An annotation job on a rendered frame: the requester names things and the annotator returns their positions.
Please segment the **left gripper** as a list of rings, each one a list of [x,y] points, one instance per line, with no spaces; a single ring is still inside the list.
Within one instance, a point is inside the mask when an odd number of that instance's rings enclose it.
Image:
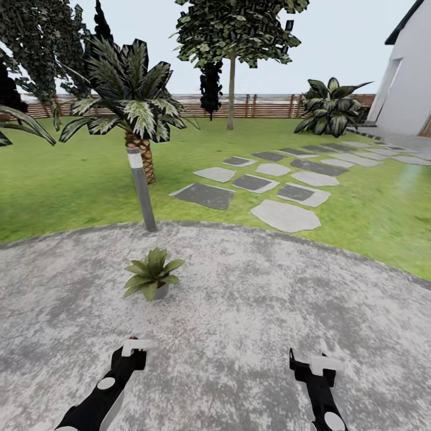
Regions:
[[[122,357],[122,350],[113,352],[111,359],[111,369],[118,365],[128,368],[129,376],[133,371],[143,371],[145,369],[147,352],[142,350],[135,350],[130,357]]]

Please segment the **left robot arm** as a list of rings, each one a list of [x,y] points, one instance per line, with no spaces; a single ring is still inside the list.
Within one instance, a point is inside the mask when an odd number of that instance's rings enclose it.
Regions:
[[[133,371],[145,369],[152,340],[125,339],[121,350],[113,352],[111,370],[98,382],[92,394],[73,406],[54,431],[107,431],[122,407],[125,385]]]

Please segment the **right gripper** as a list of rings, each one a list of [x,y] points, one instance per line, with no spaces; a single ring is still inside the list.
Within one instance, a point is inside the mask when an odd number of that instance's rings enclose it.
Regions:
[[[323,376],[313,375],[309,368],[309,363],[295,362],[294,353],[291,352],[289,357],[290,369],[295,371],[295,380],[306,383],[308,394],[311,390],[318,388],[324,389],[331,393],[330,387],[334,386],[335,372],[331,369],[323,369]]]

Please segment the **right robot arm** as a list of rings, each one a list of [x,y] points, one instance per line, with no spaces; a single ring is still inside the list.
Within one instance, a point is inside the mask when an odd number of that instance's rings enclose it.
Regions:
[[[315,421],[311,431],[348,431],[333,401],[330,387],[334,386],[336,371],[344,368],[337,358],[312,354],[309,363],[295,362],[294,353],[289,357],[290,369],[295,371],[295,380],[306,383]]]

